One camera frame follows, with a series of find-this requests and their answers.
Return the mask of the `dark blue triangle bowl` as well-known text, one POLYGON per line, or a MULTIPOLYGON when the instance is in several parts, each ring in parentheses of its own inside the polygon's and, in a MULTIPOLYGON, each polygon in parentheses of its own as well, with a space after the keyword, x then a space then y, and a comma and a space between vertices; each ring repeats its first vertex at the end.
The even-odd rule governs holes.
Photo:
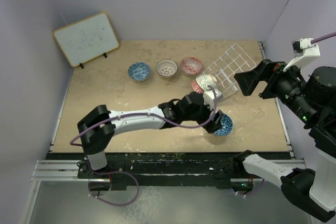
POLYGON ((233 122, 231 118, 227 114, 223 114, 220 122, 222 127, 213 134, 216 136, 228 135, 233 129, 233 122))

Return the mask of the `black floral bowl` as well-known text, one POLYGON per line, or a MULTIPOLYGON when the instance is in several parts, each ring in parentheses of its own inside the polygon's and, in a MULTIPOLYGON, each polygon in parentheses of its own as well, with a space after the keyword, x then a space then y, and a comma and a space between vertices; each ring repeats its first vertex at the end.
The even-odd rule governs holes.
POLYGON ((204 92, 204 90, 200 87, 200 85, 197 83, 196 80, 194 80, 191 83, 191 87, 196 93, 203 93, 204 92))

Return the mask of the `white green-spoked bowl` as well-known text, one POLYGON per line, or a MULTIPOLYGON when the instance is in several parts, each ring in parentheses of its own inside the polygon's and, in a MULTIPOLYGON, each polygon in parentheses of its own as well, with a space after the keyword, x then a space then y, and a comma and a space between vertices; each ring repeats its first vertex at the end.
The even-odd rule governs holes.
POLYGON ((202 74, 196 78, 196 82, 204 91, 210 90, 209 86, 216 88, 217 79, 211 74, 202 74))

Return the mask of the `white black-spoked bowl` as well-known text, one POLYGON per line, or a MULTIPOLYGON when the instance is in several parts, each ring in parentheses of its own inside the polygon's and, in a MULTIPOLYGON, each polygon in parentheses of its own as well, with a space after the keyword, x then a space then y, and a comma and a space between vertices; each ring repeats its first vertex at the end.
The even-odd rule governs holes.
POLYGON ((156 65, 156 72, 162 78, 168 79, 173 77, 177 72, 177 64, 169 59, 161 60, 156 65))

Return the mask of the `light blue patterned bowl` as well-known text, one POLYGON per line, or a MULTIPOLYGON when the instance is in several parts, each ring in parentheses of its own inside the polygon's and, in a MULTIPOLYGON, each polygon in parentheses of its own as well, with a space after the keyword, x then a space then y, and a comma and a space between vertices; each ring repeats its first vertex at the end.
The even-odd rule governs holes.
POLYGON ((128 68, 128 75, 135 82, 145 81, 150 76, 150 73, 150 66, 144 62, 133 63, 128 68))

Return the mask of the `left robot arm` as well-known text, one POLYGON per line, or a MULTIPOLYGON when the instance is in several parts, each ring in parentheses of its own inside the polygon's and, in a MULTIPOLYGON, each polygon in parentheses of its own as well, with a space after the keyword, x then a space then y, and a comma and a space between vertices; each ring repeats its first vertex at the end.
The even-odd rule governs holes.
POLYGON ((216 109, 222 93, 208 90, 191 92, 182 99, 173 99, 158 106, 138 111, 110 111, 99 105, 77 124, 79 139, 90 173, 96 178, 108 172, 105 149, 112 137, 137 130, 162 130, 182 127, 183 122, 196 122, 209 134, 221 129, 223 113, 216 109))

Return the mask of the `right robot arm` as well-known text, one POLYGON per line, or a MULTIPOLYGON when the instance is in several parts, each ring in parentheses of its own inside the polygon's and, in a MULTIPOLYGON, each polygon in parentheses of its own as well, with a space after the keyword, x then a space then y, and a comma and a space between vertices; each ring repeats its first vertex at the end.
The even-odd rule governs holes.
POLYGON ((294 153, 316 159, 314 169, 291 168, 247 150, 235 157, 234 173, 259 176, 279 187, 294 206, 321 222, 331 220, 335 217, 335 67, 318 67, 305 80, 298 66, 263 60, 234 77, 245 96, 265 82, 259 96, 277 98, 303 123, 303 129, 289 130, 294 153))

